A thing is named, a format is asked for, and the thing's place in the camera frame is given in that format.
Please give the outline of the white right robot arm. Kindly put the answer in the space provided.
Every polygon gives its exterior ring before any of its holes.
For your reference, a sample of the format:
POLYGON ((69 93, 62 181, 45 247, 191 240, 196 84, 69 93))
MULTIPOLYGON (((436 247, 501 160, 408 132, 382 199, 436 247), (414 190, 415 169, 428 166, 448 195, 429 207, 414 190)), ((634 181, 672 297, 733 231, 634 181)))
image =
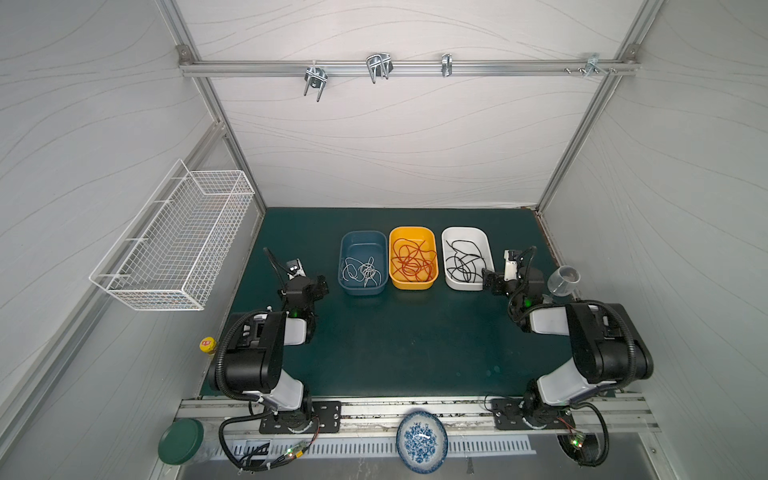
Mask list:
POLYGON ((563 424, 570 410, 589 400, 621 390, 653 374, 654 363, 623 305, 571 297, 581 280, 569 265, 546 277, 532 266, 536 249, 507 250, 502 272, 482 270, 482 287, 507 298, 507 315, 525 333, 561 336, 569 340, 570 358, 548 374, 532 380, 520 398, 492 401, 500 430, 518 422, 543 430, 563 424))

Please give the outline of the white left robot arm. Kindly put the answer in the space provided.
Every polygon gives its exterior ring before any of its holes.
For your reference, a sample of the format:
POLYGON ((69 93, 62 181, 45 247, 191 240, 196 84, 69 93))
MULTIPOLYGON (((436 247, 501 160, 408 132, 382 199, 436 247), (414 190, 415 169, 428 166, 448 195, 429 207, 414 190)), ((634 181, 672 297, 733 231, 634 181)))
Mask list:
POLYGON ((263 472, 286 466, 304 455, 321 431, 320 416, 307 387, 284 369, 284 350, 311 341, 317 326, 315 303, 329 294, 324 276, 311 278, 296 258, 280 264, 263 249, 280 283, 279 309, 253 310, 237 318, 224 334, 209 371, 211 387, 224 396, 243 401, 247 415, 225 419, 218 427, 218 440, 227 459, 239 472, 263 472), (235 455, 227 444, 225 429, 234 424, 273 420, 286 429, 313 433, 268 460, 269 443, 249 453, 235 455))

